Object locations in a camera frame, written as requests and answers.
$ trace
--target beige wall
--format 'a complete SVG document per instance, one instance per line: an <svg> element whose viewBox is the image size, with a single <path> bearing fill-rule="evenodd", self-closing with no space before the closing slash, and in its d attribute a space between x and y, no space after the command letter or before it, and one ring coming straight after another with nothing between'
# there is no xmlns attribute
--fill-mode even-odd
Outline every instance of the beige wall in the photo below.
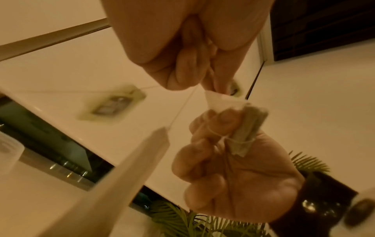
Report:
<svg viewBox="0 0 375 237"><path fill-rule="evenodd" d="M0 236L35 236L85 193L18 162L8 176L0 179ZM149 217L127 208L111 237L156 236L154 232Z"/></svg>
<svg viewBox="0 0 375 237"><path fill-rule="evenodd" d="M288 151L317 156L361 191L375 186L375 41L265 66L250 101Z"/></svg>

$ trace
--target white wall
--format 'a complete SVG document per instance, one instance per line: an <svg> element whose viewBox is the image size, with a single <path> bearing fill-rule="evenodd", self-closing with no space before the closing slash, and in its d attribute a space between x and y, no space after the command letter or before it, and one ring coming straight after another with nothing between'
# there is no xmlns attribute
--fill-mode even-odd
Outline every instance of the white wall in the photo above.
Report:
<svg viewBox="0 0 375 237"><path fill-rule="evenodd" d="M375 186L375 41L265 66L250 101L288 151L325 161L361 191Z"/></svg>
<svg viewBox="0 0 375 237"><path fill-rule="evenodd" d="M0 179L0 236L33 237L72 207L86 191L18 162ZM127 208L111 237L156 236L151 219Z"/></svg>

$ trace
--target dark round object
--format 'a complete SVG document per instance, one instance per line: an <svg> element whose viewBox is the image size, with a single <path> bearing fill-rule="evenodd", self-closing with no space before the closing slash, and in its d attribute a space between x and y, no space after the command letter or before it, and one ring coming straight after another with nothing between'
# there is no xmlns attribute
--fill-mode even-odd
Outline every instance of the dark round object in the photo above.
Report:
<svg viewBox="0 0 375 237"><path fill-rule="evenodd" d="M355 227L364 222L374 211L375 201L363 199L352 206L345 214L344 223L348 227Z"/></svg>

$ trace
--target palm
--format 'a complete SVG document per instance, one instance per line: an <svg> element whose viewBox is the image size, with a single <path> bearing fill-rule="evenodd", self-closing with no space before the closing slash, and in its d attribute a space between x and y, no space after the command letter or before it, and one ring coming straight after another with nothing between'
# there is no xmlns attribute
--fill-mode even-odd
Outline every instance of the palm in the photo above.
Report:
<svg viewBox="0 0 375 237"><path fill-rule="evenodd" d="M206 175L221 174L228 188L212 200L214 216L246 222L268 222L288 210L298 191L298 171L288 153L259 133L246 157L233 156L218 145L212 159L202 164Z"/></svg>

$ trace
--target white elongated object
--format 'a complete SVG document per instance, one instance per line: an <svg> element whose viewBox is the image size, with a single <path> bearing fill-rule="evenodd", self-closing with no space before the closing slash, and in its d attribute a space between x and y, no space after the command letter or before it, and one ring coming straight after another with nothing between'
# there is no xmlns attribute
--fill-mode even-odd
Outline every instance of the white elongated object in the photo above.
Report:
<svg viewBox="0 0 375 237"><path fill-rule="evenodd" d="M169 147L160 128L39 237L108 237Z"/></svg>
<svg viewBox="0 0 375 237"><path fill-rule="evenodd" d="M23 144L0 132L0 175L6 175L12 170L24 150Z"/></svg>
<svg viewBox="0 0 375 237"><path fill-rule="evenodd" d="M206 91L208 107L220 113L229 108L243 109L244 116L240 127L227 139L232 155L244 157L255 140L256 134L268 116L268 111L251 105L247 100L235 98L213 91Z"/></svg>

